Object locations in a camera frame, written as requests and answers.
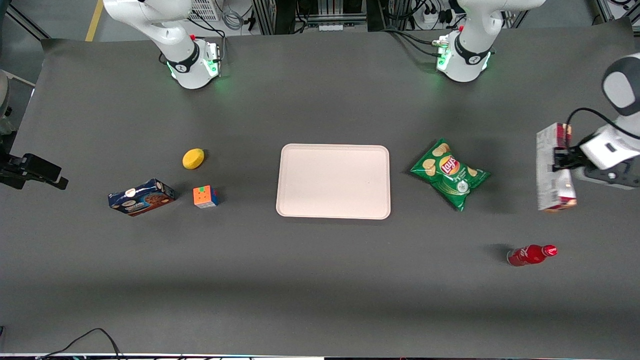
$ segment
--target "white tray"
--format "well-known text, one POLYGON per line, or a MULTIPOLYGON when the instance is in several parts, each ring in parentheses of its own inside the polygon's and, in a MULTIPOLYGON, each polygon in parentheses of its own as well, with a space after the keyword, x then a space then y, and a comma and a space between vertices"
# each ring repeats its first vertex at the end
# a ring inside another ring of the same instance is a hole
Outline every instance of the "white tray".
POLYGON ((387 218, 389 151, 380 145, 286 145, 276 210, 283 217, 387 218))

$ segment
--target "yellow floor line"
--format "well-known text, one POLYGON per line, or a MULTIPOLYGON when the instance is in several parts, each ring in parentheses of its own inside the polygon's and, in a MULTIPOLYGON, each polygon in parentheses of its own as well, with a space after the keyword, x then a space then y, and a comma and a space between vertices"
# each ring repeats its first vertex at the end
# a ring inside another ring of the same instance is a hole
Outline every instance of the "yellow floor line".
POLYGON ((89 24, 89 30, 86 32, 86 37, 84 41, 93 41, 93 37, 95 36, 95 30, 98 28, 98 22, 100 22, 100 15, 102 15, 102 8, 104 4, 102 0, 98 0, 95 4, 95 10, 93 11, 93 17, 91 18, 91 24, 89 24))

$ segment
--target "lay's logo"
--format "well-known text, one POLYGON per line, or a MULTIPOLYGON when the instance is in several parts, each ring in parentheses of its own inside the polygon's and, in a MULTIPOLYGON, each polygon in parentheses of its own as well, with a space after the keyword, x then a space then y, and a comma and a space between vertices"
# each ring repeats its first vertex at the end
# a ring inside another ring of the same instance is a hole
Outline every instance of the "lay's logo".
POLYGON ((445 156, 440 160, 440 170, 447 175, 453 175, 460 170, 460 163, 453 156, 445 156))

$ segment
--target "bottle cap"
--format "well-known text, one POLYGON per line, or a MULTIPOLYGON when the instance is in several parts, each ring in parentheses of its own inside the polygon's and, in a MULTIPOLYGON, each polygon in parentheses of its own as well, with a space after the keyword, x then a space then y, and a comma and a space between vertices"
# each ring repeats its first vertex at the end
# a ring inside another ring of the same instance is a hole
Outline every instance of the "bottle cap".
POLYGON ((558 254, 558 249, 553 245, 545 245, 542 247, 542 253, 546 256, 556 256, 558 254))
POLYGON ((182 158, 182 166, 192 170, 199 167, 204 161, 204 151, 202 149, 191 149, 182 158))

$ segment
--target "cable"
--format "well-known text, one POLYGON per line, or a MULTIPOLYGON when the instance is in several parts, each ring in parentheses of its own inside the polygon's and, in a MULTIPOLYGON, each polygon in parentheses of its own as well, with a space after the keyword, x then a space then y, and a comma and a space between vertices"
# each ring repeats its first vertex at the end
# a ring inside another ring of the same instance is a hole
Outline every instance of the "cable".
POLYGON ((421 38, 417 38, 417 37, 415 37, 415 36, 413 36, 413 35, 411 35, 409 33, 405 33, 404 31, 400 31, 400 30, 396 30, 396 29, 383 29, 383 30, 380 30, 380 31, 385 32, 385 33, 394 33, 394 34, 402 35, 404 37, 410 38, 411 40, 413 40, 415 42, 419 42, 420 44, 431 45, 431 43, 432 43, 431 41, 423 40, 421 38))
POLYGON ((215 31, 218 35, 220 35, 220 37, 222 37, 222 55, 220 55, 220 59, 216 62, 222 61, 225 56, 227 55, 227 34, 223 31, 223 30, 218 30, 216 28, 214 28, 211 24, 209 24, 198 12, 193 12, 194 14, 196 14, 197 17, 200 18, 200 20, 204 21, 205 24, 207 24, 209 26, 209 28, 205 28, 204 26, 198 24, 197 22, 191 20, 190 18, 187 18, 188 21, 190 21, 192 24, 205 29, 205 30, 209 30, 209 31, 215 31))
POLYGON ((629 9, 627 4, 629 4, 631 2, 631 0, 609 0, 609 1, 614 3, 614 4, 616 4, 616 5, 622 6, 625 10, 629 9))
MULTIPOLYGON (((436 2, 438 3, 438 14, 440 14, 440 12, 442 11, 442 3, 440 2, 440 0, 436 0, 436 2)), ((431 27, 431 30, 436 28, 436 25, 439 24, 440 22, 438 21, 438 19, 436 19, 436 22, 433 23, 433 26, 431 27)))
POLYGON ((253 6, 249 6, 249 9, 247 9, 247 10, 244 12, 244 14, 242 14, 242 17, 244 18, 244 17, 246 16, 246 14, 248 14, 248 13, 251 11, 251 9, 253 9, 253 6))
POLYGON ((447 25, 447 29, 455 29, 458 23, 465 17, 467 17, 467 14, 464 14, 461 17, 459 17, 458 20, 456 20, 456 22, 453 23, 453 25, 447 25))
POLYGON ((306 16, 304 19, 302 19, 302 18, 300 17, 300 13, 297 13, 297 14, 296 14, 296 15, 298 16, 298 19, 299 19, 300 21, 302 21, 302 27, 301 27, 300 29, 297 29, 296 31, 294 31, 294 32, 293 32, 294 34, 296 34, 296 33, 301 33, 301 34, 302 34, 302 32, 305 30, 305 26, 308 26, 308 25, 309 25, 309 16, 310 16, 309 14, 310 14, 310 12, 309 12, 309 13, 307 13, 307 16, 306 16))
POLYGON ((231 30, 240 30, 240 29, 242 29, 242 27, 244 25, 244 18, 243 18, 242 15, 238 14, 237 12, 235 12, 233 9, 231 9, 230 6, 228 6, 229 10, 224 11, 224 10, 222 10, 220 5, 218 4, 218 0, 214 0, 214 2, 216 3, 216 6, 218 7, 220 12, 222 13, 222 22, 224 22, 225 25, 229 29, 231 29, 231 30))
POLYGON ((383 29, 383 30, 380 30, 380 31, 385 32, 385 33, 393 33, 393 34, 401 35, 401 36, 404 38, 404 40, 405 40, 405 41, 407 41, 407 43, 409 43, 409 45, 413 46, 414 48, 416 48, 418 51, 420 51, 420 52, 421 52, 421 53, 423 53, 423 54, 427 54, 427 55, 429 55, 429 56, 433 56, 434 58, 437 58, 437 57, 439 57, 439 56, 440 56, 439 54, 436 54, 436 53, 429 53, 428 51, 425 51, 425 50, 421 49, 421 48, 420 48, 416 43, 414 43, 412 40, 417 40, 418 42, 420 42, 420 43, 422 43, 422 44, 429 44, 429 45, 431 44, 431 42, 428 42, 428 43, 427 43, 427 42, 425 42, 424 40, 418 39, 418 38, 416 38, 416 37, 414 37, 414 36, 411 36, 411 35, 409 35, 409 34, 407 34, 407 33, 405 33, 405 32, 398 31, 398 30, 394 30, 394 29, 383 29))
MULTIPOLYGON (((618 126, 615 122, 613 122, 611 119, 609 119, 608 117, 602 115, 599 111, 596 111, 594 109, 591 108, 577 108, 576 110, 573 110, 570 114, 569 117, 566 119, 566 122, 564 123, 567 127, 569 127, 569 125, 571 124, 571 119, 573 118, 573 116, 578 112, 578 111, 588 111, 590 113, 593 113, 595 115, 598 115, 602 120, 604 120, 607 124, 611 125, 614 129, 618 130, 619 132, 623 133, 624 135, 630 136, 634 139, 640 140, 640 136, 637 136, 636 134, 633 133, 629 133, 627 130, 624 130, 623 128, 621 128, 620 126, 618 126)), ((567 149, 569 149, 569 132, 565 131, 564 132, 564 145, 566 146, 567 149)))
POLYGON ((411 16, 413 16, 413 14, 414 14, 415 12, 417 12, 418 10, 420 10, 420 8, 422 7, 422 5, 424 5, 424 4, 426 4, 426 3, 427 3, 427 0, 417 0, 417 1, 416 1, 416 6, 415 6, 415 8, 411 9, 411 10, 410 10, 408 13, 406 13, 406 14, 402 14, 402 15, 400 15, 400 11, 398 11, 398 13, 396 13, 396 14, 392 14, 392 13, 390 13, 388 10, 384 10, 384 9, 382 9, 382 14, 383 14, 386 18, 388 18, 388 19, 392 19, 392 20, 395 20, 396 22, 397 22, 398 20, 406 20, 406 19, 409 19, 411 16))
POLYGON ((107 336, 107 338, 109 338, 109 341, 111 342, 111 346, 113 347, 113 352, 115 352, 115 354, 116 354, 116 358, 117 358, 118 360, 120 360, 120 355, 123 355, 123 356, 124 356, 124 354, 120 351, 120 349, 118 348, 118 345, 116 345, 116 342, 115 342, 115 341, 113 341, 113 338, 111 337, 111 335, 109 335, 109 333, 107 333, 107 332, 106 332, 102 327, 96 327, 95 329, 91 329, 91 330, 87 331, 86 333, 84 333, 84 334, 80 335, 79 337, 77 337, 74 341, 71 341, 71 342, 69 343, 69 345, 67 345, 64 349, 62 349, 62 350, 58 350, 58 351, 54 351, 54 352, 50 352, 50 353, 48 353, 47 355, 44 355, 43 357, 37 357, 37 359, 39 359, 39 360, 44 360, 44 359, 47 359, 47 358, 48 358, 48 357, 50 357, 50 356, 53 356, 53 355, 55 355, 55 354, 59 354, 59 353, 61 353, 61 352, 64 352, 64 351, 66 351, 68 348, 70 348, 73 344, 75 344, 75 343, 76 343, 76 341, 78 341, 78 340, 82 339, 83 337, 85 337, 85 336, 87 336, 87 335, 91 334, 92 332, 94 332, 94 331, 96 331, 96 330, 101 331, 103 334, 105 334, 105 335, 107 336))

